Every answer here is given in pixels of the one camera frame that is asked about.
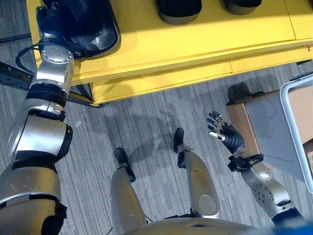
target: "black shoe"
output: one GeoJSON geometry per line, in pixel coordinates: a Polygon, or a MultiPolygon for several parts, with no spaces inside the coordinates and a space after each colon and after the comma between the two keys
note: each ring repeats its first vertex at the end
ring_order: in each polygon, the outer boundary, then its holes
{"type": "Polygon", "coordinates": [[[174,147],[174,152],[178,153],[178,145],[183,143],[184,139],[184,129],[182,128],[177,128],[175,135],[174,135],[174,140],[173,140],[173,147],[174,147]]]}
{"type": "Polygon", "coordinates": [[[127,171],[129,180],[131,183],[135,182],[136,176],[135,176],[135,174],[131,168],[131,165],[129,164],[128,157],[127,157],[125,150],[122,148],[115,149],[114,150],[114,157],[117,159],[119,165],[121,165],[123,163],[126,164],[125,169],[127,171]]]}

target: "robot finger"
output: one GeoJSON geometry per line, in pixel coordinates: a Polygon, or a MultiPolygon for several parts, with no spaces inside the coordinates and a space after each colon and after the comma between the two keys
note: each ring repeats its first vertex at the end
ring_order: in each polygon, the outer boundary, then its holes
{"type": "Polygon", "coordinates": [[[212,113],[217,117],[222,116],[219,112],[216,112],[216,111],[213,111],[212,113]]]}
{"type": "Polygon", "coordinates": [[[217,132],[217,129],[211,125],[207,126],[211,131],[217,132]]]}
{"type": "Polygon", "coordinates": [[[209,113],[209,116],[211,118],[213,118],[214,120],[216,120],[216,121],[221,121],[222,120],[220,117],[218,117],[218,116],[216,116],[215,114],[212,114],[212,113],[209,113]]]}
{"type": "Polygon", "coordinates": [[[218,126],[218,123],[215,120],[208,118],[207,121],[213,124],[214,126],[218,126]]]}
{"type": "Polygon", "coordinates": [[[216,132],[209,132],[209,136],[213,137],[213,138],[216,138],[216,139],[218,139],[220,141],[224,141],[225,140],[225,136],[224,135],[218,134],[216,132]]]}

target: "silver robot leg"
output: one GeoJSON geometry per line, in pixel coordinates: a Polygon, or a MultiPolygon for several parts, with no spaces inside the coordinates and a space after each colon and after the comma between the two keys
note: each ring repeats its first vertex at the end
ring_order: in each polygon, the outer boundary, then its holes
{"type": "Polygon", "coordinates": [[[124,234],[147,223],[123,164],[114,169],[111,179],[110,204],[116,234],[124,234]]]}
{"type": "Polygon", "coordinates": [[[194,217],[220,218],[221,205],[210,173],[201,158],[184,144],[178,146],[179,167],[186,168],[194,217]]]}

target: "humanoid robot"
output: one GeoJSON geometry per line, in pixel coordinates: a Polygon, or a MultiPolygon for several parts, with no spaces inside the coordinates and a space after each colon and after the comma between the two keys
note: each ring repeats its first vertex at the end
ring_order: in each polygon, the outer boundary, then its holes
{"type": "MultiPolygon", "coordinates": [[[[19,55],[38,46],[43,62],[34,74],[8,140],[7,157],[12,161],[0,175],[1,235],[57,235],[66,218],[67,208],[61,204],[55,168],[55,163],[67,154],[72,139],[72,128],[64,122],[64,107],[74,73],[74,59],[94,54],[86,48],[77,49],[75,43],[68,44],[62,36],[63,28],[57,24],[59,5],[53,3],[50,7],[49,14],[46,9],[40,9],[40,22],[48,18],[56,20],[56,24],[39,24],[41,41],[19,55]]],[[[230,170],[241,173],[274,224],[284,225],[290,219],[302,221],[285,188],[263,163],[263,156],[252,156],[240,133],[222,115],[217,112],[209,115],[209,135],[228,148],[233,155],[229,158],[230,170]]],[[[114,153],[119,165],[113,172],[110,191],[116,234],[235,235],[252,229],[220,220],[220,203],[209,170],[192,148],[185,145],[183,136],[183,129],[177,129],[173,150],[178,154],[178,167],[187,173],[190,214],[147,224],[131,186],[135,175],[125,151],[119,148],[114,153]]]]}

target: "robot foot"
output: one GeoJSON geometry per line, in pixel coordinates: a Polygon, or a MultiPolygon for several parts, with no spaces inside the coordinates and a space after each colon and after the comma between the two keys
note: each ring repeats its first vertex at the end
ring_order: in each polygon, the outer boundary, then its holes
{"type": "Polygon", "coordinates": [[[182,128],[177,128],[175,135],[174,135],[174,140],[173,140],[173,147],[174,147],[174,152],[178,153],[178,145],[183,143],[184,139],[184,129],[182,128]]]}
{"type": "Polygon", "coordinates": [[[173,147],[174,147],[174,152],[178,153],[178,159],[177,159],[177,166],[179,168],[185,168],[184,160],[185,160],[185,155],[184,151],[179,151],[178,146],[183,144],[183,139],[184,139],[184,129],[182,128],[177,128],[174,139],[173,139],[173,147]]]}
{"type": "Polygon", "coordinates": [[[129,180],[131,183],[135,182],[136,176],[129,164],[127,154],[123,148],[117,148],[114,151],[114,157],[117,159],[119,165],[125,165],[129,180]]]}

